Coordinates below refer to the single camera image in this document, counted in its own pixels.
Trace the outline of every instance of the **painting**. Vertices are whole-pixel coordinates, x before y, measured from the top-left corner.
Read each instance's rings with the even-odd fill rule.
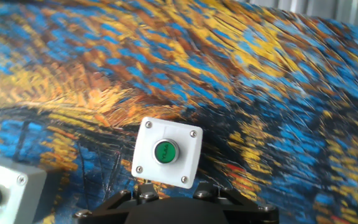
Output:
[[[131,176],[143,117],[200,126],[200,181],[282,223],[358,223],[358,27],[229,0],[0,1],[0,156],[64,170],[69,223]]]

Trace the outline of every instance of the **white control box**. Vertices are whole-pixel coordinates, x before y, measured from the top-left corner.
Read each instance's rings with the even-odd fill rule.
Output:
[[[49,214],[60,179],[59,172],[0,157],[0,224],[31,224]]]
[[[146,117],[137,135],[131,173],[134,177],[190,189],[202,140],[200,127]]]

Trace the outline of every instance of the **corrugated metal wall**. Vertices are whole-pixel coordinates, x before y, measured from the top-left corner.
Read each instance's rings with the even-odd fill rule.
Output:
[[[358,25],[358,0],[239,0]]]

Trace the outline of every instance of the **green push button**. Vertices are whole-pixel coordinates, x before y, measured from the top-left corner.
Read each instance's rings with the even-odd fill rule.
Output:
[[[155,159],[162,164],[174,162],[179,155],[179,148],[171,139],[160,140],[154,147]]]

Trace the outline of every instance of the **metal bolt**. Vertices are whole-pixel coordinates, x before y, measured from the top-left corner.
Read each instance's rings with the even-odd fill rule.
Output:
[[[270,205],[270,204],[266,204],[266,205],[261,205],[258,207],[259,210],[263,210],[265,212],[268,212],[268,211],[272,211],[272,210],[275,210],[276,209],[276,206],[274,205]]]
[[[143,172],[143,167],[141,167],[141,166],[136,167],[136,172],[138,174],[141,174]]]
[[[147,121],[145,126],[146,126],[146,128],[151,128],[152,125],[153,125],[153,124],[152,124],[150,121]]]
[[[75,216],[78,217],[78,218],[85,218],[85,217],[88,217],[90,215],[92,215],[92,212],[87,210],[87,209],[80,210],[80,211],[75,213]]]
[[[142,193],[142,194],[140,195],[140,197],[142,197],[142,198],[144,198],[144,199],[153,198],[153,197],[155,197],[155,196],[156,196],[156,194],[153,193],[153,192],[145,192],[145,193]]]
[[[188,178],[186,176],[183,176],[181,178],[181,182],[184,183],[184,184],[187,183],[187,180],[188,180]]]
[[[121,190],[119,193],[120,193],[121,195],[125,195],[125,194],[129,194],[130,191],[125,189],[125,190]]]
[[[190,131],[190,136],[193,138],[197,137],[197,132],[194,130]]]
[[[27,183],[27,176],[24,174],[21,174],[17,177],[17,184],[20,186],[23,186]]]
[[[208,197],[212,196],[212,194],[206,190],[199,190],[195,193],[195,195],[196,195],[196,198],[199,198],[199,199],[208,198]]]

